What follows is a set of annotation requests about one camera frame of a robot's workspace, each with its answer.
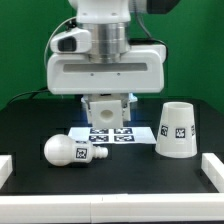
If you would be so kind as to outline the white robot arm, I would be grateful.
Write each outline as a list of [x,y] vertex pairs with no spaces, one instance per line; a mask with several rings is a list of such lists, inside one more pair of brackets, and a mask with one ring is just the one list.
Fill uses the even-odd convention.
[[68,0],[71,28],[50,41],[47,85],[54,94],[81,94],[88,123],[118,128],[131,119],[130,95],[164,87],[164,43],[131,39],[131,13],[166,14],[180,0]]

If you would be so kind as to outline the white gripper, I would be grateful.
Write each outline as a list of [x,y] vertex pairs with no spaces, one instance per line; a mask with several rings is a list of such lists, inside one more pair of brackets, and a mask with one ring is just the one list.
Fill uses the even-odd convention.
[[[53,54],[47,85],[53,94],[84,94],[81,102],[92,121],[89,94],[158,93],[164,87],[164,45],[135,45],[118,63],[91,63],[86,54]],[[131,120],[128,94],[120,95],[121,119]]]

